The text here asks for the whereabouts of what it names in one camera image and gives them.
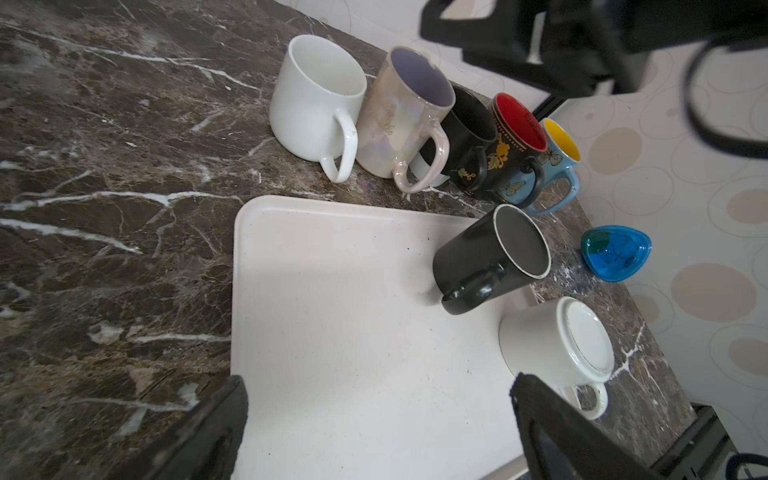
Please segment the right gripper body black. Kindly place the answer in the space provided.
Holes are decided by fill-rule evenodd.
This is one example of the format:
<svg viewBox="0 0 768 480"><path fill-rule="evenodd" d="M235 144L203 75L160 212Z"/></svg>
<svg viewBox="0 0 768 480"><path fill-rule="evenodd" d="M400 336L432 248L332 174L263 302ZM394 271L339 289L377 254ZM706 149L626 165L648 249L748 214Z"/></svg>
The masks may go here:
<svg viewBox="0 0 768 480"><path fill-rule="evenodd" d="M611 81L640 89L650 55L714 39L738 47L767 41L765 1L552 1L539 44L545 91L581 98Z"/></svg>

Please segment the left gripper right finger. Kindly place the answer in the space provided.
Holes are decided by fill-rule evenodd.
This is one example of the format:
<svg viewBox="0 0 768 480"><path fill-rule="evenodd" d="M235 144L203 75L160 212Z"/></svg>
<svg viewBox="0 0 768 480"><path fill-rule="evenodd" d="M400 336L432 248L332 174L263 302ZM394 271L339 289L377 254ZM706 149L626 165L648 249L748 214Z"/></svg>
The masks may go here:
<svg viewBox="0 0 768 480"><path fill-rule="evenodd" d="M533 479L655 479L538 377L516 377L510 398Z"/></svg>

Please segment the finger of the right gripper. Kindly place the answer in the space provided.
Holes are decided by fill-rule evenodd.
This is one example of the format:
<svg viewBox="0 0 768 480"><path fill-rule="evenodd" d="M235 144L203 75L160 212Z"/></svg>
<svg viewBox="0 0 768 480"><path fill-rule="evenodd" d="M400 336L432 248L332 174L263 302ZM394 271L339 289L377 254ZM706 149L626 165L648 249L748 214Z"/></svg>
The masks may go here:
<svg viewBox="0 0 768 480"><path fill-rule="evenodd" d="M487 17L443 18L450 0L428 1L421 11L420 36L463 51L498 57L528 57L536 17L547 11L548 1L501 0Z"/></svg>
<svg viewBox="0 0 768 480"><path fill-rule="evenodd" d="M541 64L527 61L517 62L509 57L499 57L486 51L471 49L462 50L462 59L465 63L489 70L552 95L575 98L576 93L568 89L562 82L562 78L556 74L556 72L561 72L561 68L556 66L558 57L565 52L569 53L568 48L545 47L540 52Z"/></svg>

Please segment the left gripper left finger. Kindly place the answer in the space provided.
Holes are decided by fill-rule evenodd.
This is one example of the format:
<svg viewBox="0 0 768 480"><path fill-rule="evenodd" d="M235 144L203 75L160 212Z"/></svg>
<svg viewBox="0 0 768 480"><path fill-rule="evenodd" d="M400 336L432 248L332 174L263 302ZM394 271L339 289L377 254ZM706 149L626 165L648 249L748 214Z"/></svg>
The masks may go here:
<svg viewBox="0 0 768 480"><path fill-rule="evenodd" d="M111 479L229 479L248 418L244 379L229 376L210 396L131 460Z"/></svg>

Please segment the black skull mug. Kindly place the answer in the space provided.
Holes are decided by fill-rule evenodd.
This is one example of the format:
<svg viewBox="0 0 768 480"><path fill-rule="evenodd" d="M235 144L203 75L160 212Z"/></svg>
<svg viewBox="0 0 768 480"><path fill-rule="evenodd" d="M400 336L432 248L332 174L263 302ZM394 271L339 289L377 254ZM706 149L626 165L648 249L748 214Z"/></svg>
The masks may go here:
<svg viewBox="0 0 768 480"><path fill-rule="evenodd" d="M548 140L535 116L513 96L496 94L489 110L497 135L484 150L485 173L472 180L469 194L526 208L543 189L539 158L546 153Z"/></svg>

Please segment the black white mug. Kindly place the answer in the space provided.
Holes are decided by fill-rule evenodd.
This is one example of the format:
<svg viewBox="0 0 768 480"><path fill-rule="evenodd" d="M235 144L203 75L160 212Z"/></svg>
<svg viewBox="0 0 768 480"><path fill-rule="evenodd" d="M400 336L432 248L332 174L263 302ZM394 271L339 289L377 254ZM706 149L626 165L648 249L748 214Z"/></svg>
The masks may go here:
<svg viewBox="0 0 768 480"><path fill-rule="evenodd" d="M456 101L441 126L450 142L450 154L440 174L430 183L438 187L451 179L466 193L481 189L489 170L487 149L498 131L491 112L469 90L454 85Z"/></svg>

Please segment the blue butterfly mug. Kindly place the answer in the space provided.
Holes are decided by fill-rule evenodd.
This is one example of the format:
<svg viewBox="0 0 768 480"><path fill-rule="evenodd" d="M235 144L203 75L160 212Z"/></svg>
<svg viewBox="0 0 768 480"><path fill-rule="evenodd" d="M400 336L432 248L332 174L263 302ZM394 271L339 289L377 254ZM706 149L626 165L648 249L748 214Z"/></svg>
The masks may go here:
<svg viewBox="0 0 768 480"><path fill-rule="evenodd" d="M538 158L541 174L518 172L504 185L499 195L505 203L524 208L529 214L542 216L556 212L576 198L580 181L575 174L575 166L581 161L580 152L571 136L554 120L545 118L541 121L548 139L548 148ZM569 190L557 203L544 209L533 206L545 187L557 180L567 180Z"/></svg>

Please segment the plain white mug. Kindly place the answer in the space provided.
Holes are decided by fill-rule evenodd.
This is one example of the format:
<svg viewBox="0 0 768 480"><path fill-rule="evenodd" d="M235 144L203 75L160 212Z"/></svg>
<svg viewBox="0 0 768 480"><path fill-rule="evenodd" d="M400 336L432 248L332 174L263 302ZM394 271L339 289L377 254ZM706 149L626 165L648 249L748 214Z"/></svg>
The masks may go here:
<svg viewBox="0 0 768 480"><path fill-rule="evenodd" d="M501 321L498 334L513 375L537 376L589 420L606 412L614 351L603 323L585 303L562 297L516 312Z"/></svg>

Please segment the pink iridescent mug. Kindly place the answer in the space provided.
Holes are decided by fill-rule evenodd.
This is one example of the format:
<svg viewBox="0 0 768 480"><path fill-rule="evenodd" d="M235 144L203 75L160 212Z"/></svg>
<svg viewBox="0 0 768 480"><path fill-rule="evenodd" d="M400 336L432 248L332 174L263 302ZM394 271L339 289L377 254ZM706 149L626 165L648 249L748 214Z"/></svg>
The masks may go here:
<svg viewBox="0 0 768 480"><path fill-rule="evenodd" d="M357 163L391 178L400 191L420 192L441 174L451 144L442 121L456 95L448 78L418 51L397 46L388 52L357 120ZM407 173L426 141L435 145L432 164L416 183Z"/></svg>

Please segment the small black mug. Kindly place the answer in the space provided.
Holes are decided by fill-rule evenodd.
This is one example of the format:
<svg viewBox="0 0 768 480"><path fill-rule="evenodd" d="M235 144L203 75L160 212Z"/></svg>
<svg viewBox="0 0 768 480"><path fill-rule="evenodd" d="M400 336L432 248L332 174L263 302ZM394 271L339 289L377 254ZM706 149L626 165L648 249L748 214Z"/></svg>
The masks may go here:
<svg viewBox="0 0 768 480"><path fill-rule="evenodd" d="M523 210L500 204L440 247L432 269L452 315L544 279L552 257L542 231Z"/></svg>

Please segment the white ribbed-base mug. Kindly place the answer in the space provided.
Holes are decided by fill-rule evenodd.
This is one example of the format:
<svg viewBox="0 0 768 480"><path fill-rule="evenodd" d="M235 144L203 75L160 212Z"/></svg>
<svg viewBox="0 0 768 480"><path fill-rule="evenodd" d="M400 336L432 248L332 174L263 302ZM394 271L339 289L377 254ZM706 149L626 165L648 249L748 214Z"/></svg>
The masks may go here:
<svg viewBox="0 0 768 480"><path fill-rule="evenodd" d="M270 102L271 130L290 153L343 183L355 163L366 90L364 71L351 54L325 38L298 35L288 44Z"/></svg>

